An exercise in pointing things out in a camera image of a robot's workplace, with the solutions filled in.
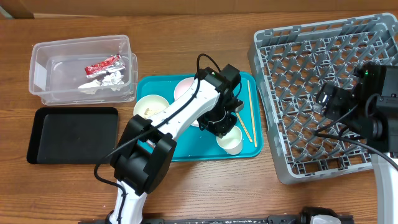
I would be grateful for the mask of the white cup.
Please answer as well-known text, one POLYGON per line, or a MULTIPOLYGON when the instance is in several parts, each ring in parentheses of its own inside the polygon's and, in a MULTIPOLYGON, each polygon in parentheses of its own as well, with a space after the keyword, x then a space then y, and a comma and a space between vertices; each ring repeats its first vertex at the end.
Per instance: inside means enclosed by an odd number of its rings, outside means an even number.
POLYGON ((222 138, 217 137, 216 142, 219 147, 230 155, 237 155, 243 150, 243 134, 237 126, 234 126, 222 138))

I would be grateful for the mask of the white tissue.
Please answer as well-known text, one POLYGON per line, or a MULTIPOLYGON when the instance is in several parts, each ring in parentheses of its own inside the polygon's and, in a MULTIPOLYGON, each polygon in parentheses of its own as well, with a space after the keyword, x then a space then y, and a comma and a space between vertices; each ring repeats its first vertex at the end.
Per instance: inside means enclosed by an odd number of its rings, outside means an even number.
POLYGON ((97 87, 110 86, 110 89, 113 91, 119 91, 121 89, 120 85, 124 84, 123 81, 124 76, 120 71, 110 73, 109 75, 105 75, 100 79, 94 79, 91 82, 80 85, 78 88, 82 93, 94 95, 98 89, 97 87))

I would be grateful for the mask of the red foil snack wrapper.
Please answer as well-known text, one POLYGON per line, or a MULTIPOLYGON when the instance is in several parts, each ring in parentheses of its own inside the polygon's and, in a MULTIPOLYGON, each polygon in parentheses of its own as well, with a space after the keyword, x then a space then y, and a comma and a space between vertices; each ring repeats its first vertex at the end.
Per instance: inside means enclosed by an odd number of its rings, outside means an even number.
POLYGON ((126 64, 119 54, 112 55, 106 60, 85 68, 87 78, 96 78, 100 75, 124 70, 126 64))

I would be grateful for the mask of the large pink plate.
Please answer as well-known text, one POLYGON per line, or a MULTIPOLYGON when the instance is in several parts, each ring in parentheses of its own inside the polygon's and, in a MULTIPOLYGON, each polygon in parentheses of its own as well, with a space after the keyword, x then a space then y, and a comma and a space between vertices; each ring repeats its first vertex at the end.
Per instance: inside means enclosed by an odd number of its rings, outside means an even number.
POLYGON ((199 127, 198 121, 197 121, 197 120, 194 120, 194 122, 192 123, 192 126, 194 126, 194 127, 199 127))

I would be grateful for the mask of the small pink bowl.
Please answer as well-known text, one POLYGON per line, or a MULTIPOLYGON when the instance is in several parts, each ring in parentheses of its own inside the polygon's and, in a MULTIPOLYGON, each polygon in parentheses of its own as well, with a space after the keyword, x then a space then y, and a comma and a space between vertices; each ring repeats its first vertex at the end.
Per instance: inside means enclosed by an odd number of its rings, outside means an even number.
POLYGON ((185 78, 180 81, 174 89, 174 100, 179 99, 192 85, 193 77, 185 78))

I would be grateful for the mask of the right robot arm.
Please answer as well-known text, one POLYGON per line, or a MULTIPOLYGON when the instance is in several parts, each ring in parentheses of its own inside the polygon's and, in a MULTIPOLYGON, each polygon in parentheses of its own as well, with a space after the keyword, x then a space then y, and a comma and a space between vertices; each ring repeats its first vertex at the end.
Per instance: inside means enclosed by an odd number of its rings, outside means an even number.
POLYGON ((378 223, 397 223, 397 67, 365 63, 352 90, 324 83, 313 111, 331 120, 317 137, 355 144, 371 155, 378 223))

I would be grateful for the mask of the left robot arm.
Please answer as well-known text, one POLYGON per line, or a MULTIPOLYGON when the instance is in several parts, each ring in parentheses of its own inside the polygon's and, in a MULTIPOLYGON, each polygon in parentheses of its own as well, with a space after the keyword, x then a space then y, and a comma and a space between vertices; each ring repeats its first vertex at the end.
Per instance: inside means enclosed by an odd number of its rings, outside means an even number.
POLYGON ((198 122, 219 138, 226 136, 237 122, 243 102, 233 93, 241 83, 240 71, 232 65, 220 72, 199 69, 188 90, 170 106, 145 119, 133 116, 115 151, 108 156, 118 188, 113 213, 107 223, 140 223, 142 208, 166 175, 177 139, 198 122))

